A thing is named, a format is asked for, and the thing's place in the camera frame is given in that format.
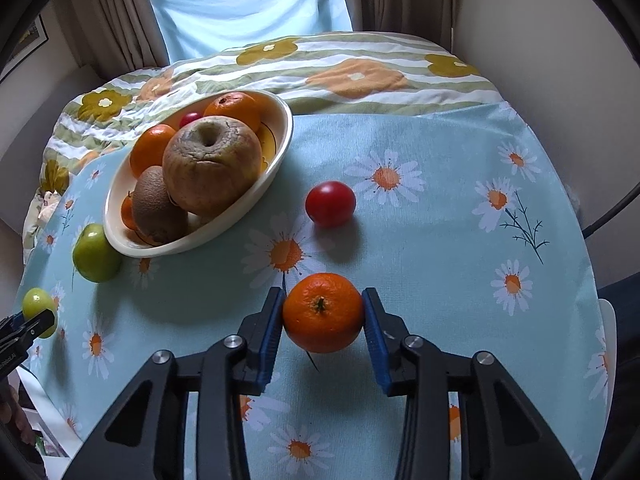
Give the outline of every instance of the silver screw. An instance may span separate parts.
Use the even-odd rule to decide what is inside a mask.
[[[495,361],[495,357],[491,352],[478,352],[476,359],[481,365],[492,365]]]
[[[242,338],[237,335],[228,335],[225,337],[225,346],[227,348],[238,348],[242,344]]]
[[[408,335],[404,338],[404,344],[409,348],[420,348],[424,344],[424,339],[419,335]]]
[[[171,357],[171,352],[168,350],[158,350],[155,354],[151,356],[151,360],[155,362],[157,365],[164,364]]]

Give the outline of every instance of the bowl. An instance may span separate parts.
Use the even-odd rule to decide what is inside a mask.
[[[203,113],[207,105],[219,95],[231,92],[219,92],[193,102],[180,111],[170,115],[162,124],[168,124],[178,130],[180,119],[189,112]],[[249,190],[229,208],[208,222],[189,213],[189,233],[179,240],[161,246],[144,243],[135,232],[122,223],[120,207],[127,193],[136,187],[136,178],[131,173],[129,154],[124,158],[111,181],[111,187],[104,204],[104,232],[109,243],[121,254],[133,258],[151,258],[164,254],[177,254],[193,249],[221,235],[241,219],[260,197],[267,191],[276,176],[282,159],[291,142],[293,118],[289,106],[279,97],[259,90],[239,90],[253,97],[260,107],[262,126],[258,138],[262,145],[263,171]]]

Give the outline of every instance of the framed picture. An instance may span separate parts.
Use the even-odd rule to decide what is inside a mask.
[[[44,30],[44,25],[42,24],[42,18],[38,16],[33,23],[31,23],[29,28],[20,38],[18,44],[15,46],[9,61],[0,73],[0,82],[9,75],[11,70],[20,65],[24,58],[34,52],[48,39],[47,31]]]

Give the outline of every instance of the red tomato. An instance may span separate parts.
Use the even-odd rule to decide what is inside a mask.
[[[329,180],[309,191],[305,209],[318,227],[338,227],[353,216],[356,195],[346,184]]]
[[[193,123],[193,121],[201,118],[202,118],[202,114],[198,112],[189,112],[188,114],[184,114],[180,119],[180,127],[183,128],[187,124]]]

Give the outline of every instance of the bowl rim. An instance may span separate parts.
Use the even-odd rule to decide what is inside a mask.
[[[285,118],[286,127],[284,131],[284,136],[282,138],[282,143],[279,149],[276,151],[275,157],[271,161],[269,167],[258,177],[258,180],[254,182],[254,184],[240,197],[238,198],[232,205],[230,205],[224,212],[220,213],[213,220],[208,222],[207,224],[199,227],[195,231],[179,238],[178,240],[174,240],[173,242],[169,242],[168,244],[163,244],[161,246],[149,246],[144,248],[135,248],[125,245],[119,240],[119,236],[116,236],[115,232],[112,230],[111,223],[107,220],[108,218],[108,210],[109,210],[109,202],[111,200],[111,193],[113,192],[113,186],[116,181],[116,178],[119,176],[120,171],[124,164],[128,164],[130,152],[127,153],[125,158],[120,163],[118,169],[114,173],[111,183],[109,185],[109,191],[107,192],[107,197],[104,201],[104,208],[102,211],[102,223],[104,226],[104,232],[106,234],[107,240],[116,249],[119,253],[124,256],[130,256],[132,258],[154,258],[157,256],[163,256],[166,254],[177,254],[185,251],[189,251],[200,245],[213,240],[217,236],[220,236],[223,232],[229,229],[232,225],[238,222],[244,215],[246,215],[252,206],[255,205],[258,200],[262,197],[262,194],[266,191],[266,189],[271,185],[271,181],[275,176],[275,173],[280,169],[280,165],[282,163],[282,159],[289,148],[291,143],[291,138],[293,136],[293,115],[291,113],[291,109],[289,105],[279,96],[273,94],[271,92],[267,92],[266,90],[253,90],[253,89],[231,89],[225,90],[221,92],[216,92],[208,96],[204,96],[202,99],[195,100],[191,103],[188,103],[182,107],[182,109],[194,105],[200,101],[209,100],[217,97],[218,95],[226,94],[229,92],[247,92],[247,93],[258,93],[262,94],[271,101],[273,101],[278,108],[280,109],[283,117]],[[180,110],[176,110],[174,113],[167,116],[170,117],[174,114],[177,114]],[[229,218],[234,218],[235,216],[239,216],[233,220],[229,221]],[[185,240],[187,238],[194,237],[199,238],[199,241],[196,241],[195,244],[190,245],[186,249],[182,249],[181,247],[185,244]]]

